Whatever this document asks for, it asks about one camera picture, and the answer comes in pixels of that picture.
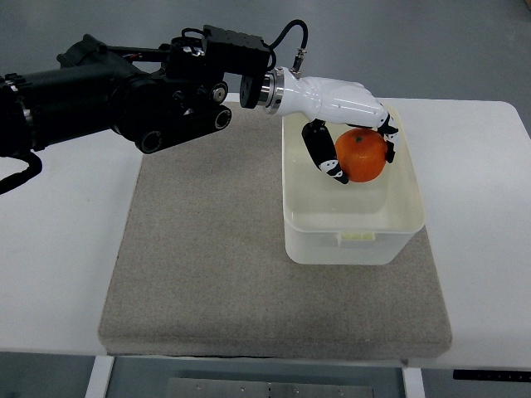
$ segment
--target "orange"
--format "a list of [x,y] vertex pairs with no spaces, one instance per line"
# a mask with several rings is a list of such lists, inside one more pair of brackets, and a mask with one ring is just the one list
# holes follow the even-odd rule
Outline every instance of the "orange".
[[352,129],[335,143],[339,166],[350,181],[367,182],[378,177],[385,166],[387,144],[371,129]]

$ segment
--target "plastic container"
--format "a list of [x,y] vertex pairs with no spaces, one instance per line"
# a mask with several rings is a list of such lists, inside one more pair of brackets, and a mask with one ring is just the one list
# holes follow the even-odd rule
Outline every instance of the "plastic container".
[[[393,163],[371,182],[343,185],[313,163],[301,137],[303,114],[283,118],[285,248],[301,264],[384,265],[424,226],[424,206],[402,123]],[[351,129],[328,124],[335,140]]]

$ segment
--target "gray carpet pad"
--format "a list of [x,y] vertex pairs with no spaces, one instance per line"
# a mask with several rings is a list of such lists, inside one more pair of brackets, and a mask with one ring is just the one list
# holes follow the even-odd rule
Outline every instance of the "gray carpet pad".
[[144,157],[100,325],[111,355],[436,357],[451,329],[425,229],[389,265],[285,253],[281,120]]

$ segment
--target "cable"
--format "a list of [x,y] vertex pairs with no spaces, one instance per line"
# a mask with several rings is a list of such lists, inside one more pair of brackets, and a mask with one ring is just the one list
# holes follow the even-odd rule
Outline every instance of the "cable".
[[185,27],[181,30],[181,36],[185,37],[187,33],[193,32],[193,33],[199,33],[201,36],[205,36],[205,32],[201,29],[196,29],[195,27]]
[[27,163],[28,168],[22,172],[16,172],[11,176],[0,180],[0,195],[20,187],[42,171],[41,159],[33,152],[20,156],[8,156],[7,158],[22,160]]
[[273,70],[276,65],[276,54],[275,54],[275,48],[285,39],[288,32],[293,27],[301,27],[303,32],[302,42],[300,43],[300,49],[304,50],[306,48],[306,45],[308,44],[308,26],[306,25],[306,22],[300,20],[300,19],[294,19],[290,23],[288,23],[282,32],[279,34],[279,36],[276,38],[275,41],[273,41],[270,45],[267,47],[271,51],[271,65],[267,67],[267,70]]

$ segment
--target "robotic hand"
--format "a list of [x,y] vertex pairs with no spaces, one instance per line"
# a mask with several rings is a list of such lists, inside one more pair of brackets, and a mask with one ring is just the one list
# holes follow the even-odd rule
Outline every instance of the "robotic hand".
[[[304,37],[291,69],[275,68],[275,48],[295,26]],[[197,33],[200,38],[187,36]],[[57,60],[59,70],[0,78],[0,157],[28,163],[0,181],[0,194],[35,177],[41,160],[32,151],[113,129],[143,153],[184,143],[231,122],[222,105],[224,74],[241,75],[240,104],[268,114],[303,112],[312,122],[303,138],[315,165],[346,183],[325,122],[376,128],[387,138],[392,162],[397,128],[387,111],[359,83],[300,77],[308,28],[290,22],[270,45],[258,36],[205,26],[187,28],[158,49],[107,46],[85,35]],[[136,61],[160,62],[146,73]]]
[[347,176],[337,160],[334,141],[325,122],[377,129],[386,138],[386,160],[392,163],[398,144],[398,129],[391,115],[359,83],[319,77],[297,78],[286,68],[265,77],[259,104],[268,114],[302,112],[312,122],[303,128],[303,139],[320,170],[346,184]]

